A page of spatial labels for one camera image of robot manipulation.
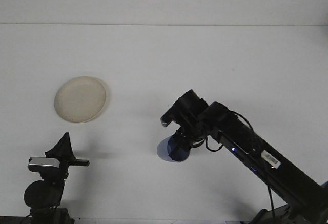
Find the white background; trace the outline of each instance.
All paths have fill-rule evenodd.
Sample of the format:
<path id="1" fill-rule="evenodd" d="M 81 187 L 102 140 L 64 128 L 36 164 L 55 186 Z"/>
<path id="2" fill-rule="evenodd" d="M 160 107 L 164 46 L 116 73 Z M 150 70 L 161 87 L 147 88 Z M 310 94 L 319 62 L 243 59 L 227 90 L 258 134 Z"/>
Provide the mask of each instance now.
<path id="1" fill-rule="evenodd" d="M 157 157 L 178 128 L 159 118 L 189 89 L 327 181 L 328 27 L 51 24 L 326 25 L 327 0 L 0 1 L 0 214 L 29 211 L 24 190 L 39 175 L 28 158 L 67 131 L 76 157 L 90 159 L 69 170 L 62 206 L 73 217 L 246 220 L 269 208 L 266 186 L 226 149 L 195 149 L 180 164 Z M 53 100 L 83 75 L 107 84 L 108 106 L 71 124 Z"/>

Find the black cable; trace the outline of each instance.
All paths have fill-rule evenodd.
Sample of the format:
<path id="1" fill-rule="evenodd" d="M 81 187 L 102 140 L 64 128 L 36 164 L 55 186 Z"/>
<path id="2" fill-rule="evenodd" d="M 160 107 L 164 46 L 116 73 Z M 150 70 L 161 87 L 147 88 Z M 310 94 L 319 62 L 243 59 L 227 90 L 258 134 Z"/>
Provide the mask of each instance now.
<path id="1" fill-rule="evenodd" d="M 29 214 L 29 215 L 25 216 L 25 217 L 20 221 L 19 224 L 23 224 L 23 221 L 26 220 L 26 218 L 30 217 L 31 215 L 32 215 L 32 214 Z"/>
<path id="2" fill-rule="evenodd" d="M 249 126 L 249 128 L 251 129 L 252 131 L 252 142 L 255 140 L 255 131 L 252 127 L 252 125 L 250 124 L 250 122 L 241 114 L 235 112 L 235 111 L 231 111 L 232 113 L 234 113 L 235 115 L 241 117 L 246 123 L 247 125 Z M 260 139 L 260 143 L 262 146 L 264 146 L 263 144 L 263 141 L 262 139 Z M 267 177 L 267 172 L 268 172 L 268 168 L 267 168 L 267 165 L 266 165 L 266 161 L 263 159 L 263 163 L 264 163 L 264 170 L 266 172 L 265 174 L 265 180 L 267 181 L 266 182 L 266 186 L 268 187 L 268 192 L 269 192 L 269 198 L 270 198 L 270 204 L 271 204 L 271 212 L 272 212 L 272 219 L 273 219 L 273 223 L 275 223 L 275 218 L 276 218 L 276 215 L 275 215 L 275 208 L 274 208 L 274 204 L 273 204 L 273 199 L 272 199 L 272 192 L 271 192 L 271 187 L 270 187 L 270 184 L 268 182 L 268 177 Z"/>
<path id="3" fill-rule="evenodd" d="M 223 148 L 223 145 L 221 145 L 217 150 L 212 150 L 210 147 L 209 147 L 209 143 L 208 143 L 208 138 L 206 137 L 205 139 L 205 147 L 206 149 L 208 149 L 209 151 L 212 151 L 212 152 L 217 152 L 219 150 L 221 150 Z"/>

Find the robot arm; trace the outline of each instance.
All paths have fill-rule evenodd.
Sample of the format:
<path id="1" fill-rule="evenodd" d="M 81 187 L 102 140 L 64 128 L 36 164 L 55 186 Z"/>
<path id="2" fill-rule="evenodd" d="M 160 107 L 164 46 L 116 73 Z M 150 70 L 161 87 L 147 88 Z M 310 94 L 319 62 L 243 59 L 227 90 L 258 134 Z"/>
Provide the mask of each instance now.
<path id="1" fill-rule="evenodd" d="M 223 104 L 214 102 L 208 105 L 190 90 L 161 118 L 165 127 L 171 121 L 181 125 L 172 136 L 176 142 L 173 153 L 177 148 L 190 150 L 209 135 L 288 203 L 278 211 L 281 223 L 292 223 L 301 216 L 302 223 L 326 224 L 327 187 L 315 183 Z"/>

